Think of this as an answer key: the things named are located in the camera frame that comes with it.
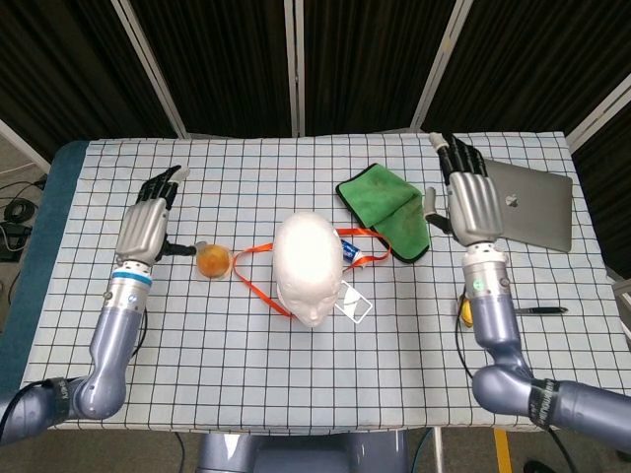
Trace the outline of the white clear badge holder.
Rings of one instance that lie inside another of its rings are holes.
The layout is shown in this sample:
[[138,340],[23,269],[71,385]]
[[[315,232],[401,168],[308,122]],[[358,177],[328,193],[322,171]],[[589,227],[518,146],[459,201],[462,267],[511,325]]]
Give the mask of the white clear badge holder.
[[354,324],[360,324],[373,311],[374,304],[348,282],[342,281],[334,307]]

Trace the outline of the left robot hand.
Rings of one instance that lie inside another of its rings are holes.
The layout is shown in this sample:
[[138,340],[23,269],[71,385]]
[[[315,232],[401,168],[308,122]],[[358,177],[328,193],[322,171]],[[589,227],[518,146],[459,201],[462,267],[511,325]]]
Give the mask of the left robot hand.
[[163,256],[195,256],[194,245],[169,242],[167,226],[177,190],[188,178],[177,165],[145,181],[135,203],[124,214],[115,247],[116,264],[135,261],[153,266]]

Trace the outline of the grey laptop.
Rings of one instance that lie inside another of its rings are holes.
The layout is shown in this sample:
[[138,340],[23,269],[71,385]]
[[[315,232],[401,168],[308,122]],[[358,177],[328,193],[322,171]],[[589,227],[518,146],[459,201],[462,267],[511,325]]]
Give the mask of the grey laptop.
[[572,247],[573,180],[488,160],[497,189],[503,238],[568,252]]

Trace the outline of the white partition frame post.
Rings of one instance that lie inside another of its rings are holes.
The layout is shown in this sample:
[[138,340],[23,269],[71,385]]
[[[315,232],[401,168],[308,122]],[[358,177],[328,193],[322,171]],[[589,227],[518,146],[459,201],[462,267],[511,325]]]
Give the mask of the white partition frame post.
[[413,132],[419,132],[422,129],[473,3],[474,0],[455,0],[452,13],[445,27],[410,123],[410,130]]
[[189,139],[168,83],[130,0],[109,0],[176,136]]
[[297,95],[298,134],[306,133],[306,65],[305,65],[305,3],[292,0],[295,52],[295,82]]
[[50,163],[2,119],[0,119],[0,136],[25,155],[42,172],[49,174]]
[[629,73],[566,137],[571,153],[578,151],[631,102]]

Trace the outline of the dark partition panel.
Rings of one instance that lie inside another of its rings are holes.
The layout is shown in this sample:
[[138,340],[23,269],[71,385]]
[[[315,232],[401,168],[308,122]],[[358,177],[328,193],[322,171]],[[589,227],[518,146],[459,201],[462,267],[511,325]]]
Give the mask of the dark partition panel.
[[306,132],[411,124],[456,0],[305,0]]
[[0,120],[43,158],[175,132],[110,0],[0,0]]
[[130,0],[191,134],[289,137],[283,0]]
[[422,129],[570,133],[631,74],[631,0],[474,0]]
[[572,158],[604,263],[631,279],[631,102]]

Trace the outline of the checkered tablecloth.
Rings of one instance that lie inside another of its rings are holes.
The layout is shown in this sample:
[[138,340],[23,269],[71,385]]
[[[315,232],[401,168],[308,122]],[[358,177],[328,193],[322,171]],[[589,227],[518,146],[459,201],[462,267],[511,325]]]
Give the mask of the checkered tablecloth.
[[455,331],[462,248],[432,231],[413,264],[389,258],[346,274],[373,304],[360,323],[336,313],[309,329],[248,290],[273,292],[271,241],[292,213],[313,210],[338,228],[354,218],[336,185],[381,164],[418,188],[442,183],[423,134],[303,139],[74,142],[60,149],[35,222],[11,318],[31,324],[23,362],[0,384],[74,378],[112,270],[123,213],[144,180],[190,169],[169,236],[215,241],[241,255],[237,275],[201,277],[192,260],[153,270],[148,332],[134,341],[121,409],[108,428],[330,433],[424,426],[529,427],[474,400],[469,374],[490,363],[469,329]]

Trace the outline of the black floor box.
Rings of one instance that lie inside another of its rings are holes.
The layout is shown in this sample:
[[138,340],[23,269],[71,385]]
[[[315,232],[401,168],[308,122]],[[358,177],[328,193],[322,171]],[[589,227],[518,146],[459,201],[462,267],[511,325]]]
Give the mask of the black floor box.
[[25,245],[25,227],[0,223],[0,262],[17,262]]

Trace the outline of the green microfiber cloth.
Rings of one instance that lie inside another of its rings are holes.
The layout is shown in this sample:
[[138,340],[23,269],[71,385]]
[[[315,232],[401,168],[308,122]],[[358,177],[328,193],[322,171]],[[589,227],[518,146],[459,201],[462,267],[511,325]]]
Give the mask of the green microfiber cloth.
[[380,164],[372,164],[336,186],[336,194],[365,229],[381,235],[403,263],[418,261],[430,248],[423,194]]

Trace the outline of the orange jelly cup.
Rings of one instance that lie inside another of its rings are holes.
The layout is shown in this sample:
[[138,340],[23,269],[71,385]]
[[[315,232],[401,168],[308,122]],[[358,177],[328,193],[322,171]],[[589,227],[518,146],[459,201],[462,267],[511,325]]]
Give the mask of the orange jelly cup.
[[195,245],[196,267],[198,272],[208,279],[227,277],[233,267],[231,251],[223,245],[200,241]]

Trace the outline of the grey robot torso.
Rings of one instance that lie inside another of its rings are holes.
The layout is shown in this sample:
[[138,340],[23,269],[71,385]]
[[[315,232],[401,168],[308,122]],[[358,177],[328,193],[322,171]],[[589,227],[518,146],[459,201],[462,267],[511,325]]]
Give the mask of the grey robot torso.
[[321,436],[210,433],[196,473],[409,473],[407,432]]

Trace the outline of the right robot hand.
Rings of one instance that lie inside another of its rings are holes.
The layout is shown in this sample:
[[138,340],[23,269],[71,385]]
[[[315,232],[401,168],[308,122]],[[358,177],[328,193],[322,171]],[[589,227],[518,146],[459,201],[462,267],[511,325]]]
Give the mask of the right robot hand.
[[463,246],[494,242],[503,233],[500,202],[481,153],[452,133],[429,135],[447,191],[448,215],[436,211],[436,189],[428,187],[423,215],[427,223],[454,236]]

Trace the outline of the white foam mannequin head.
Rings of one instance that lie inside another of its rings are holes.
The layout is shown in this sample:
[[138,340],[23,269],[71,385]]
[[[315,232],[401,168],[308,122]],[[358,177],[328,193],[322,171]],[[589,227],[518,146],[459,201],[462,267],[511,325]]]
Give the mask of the white foam mannequin head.
[[315,328],[332,312],[341,289],[341,239],[327,219],[297,212],[276,230],[272,267],[281,305]]

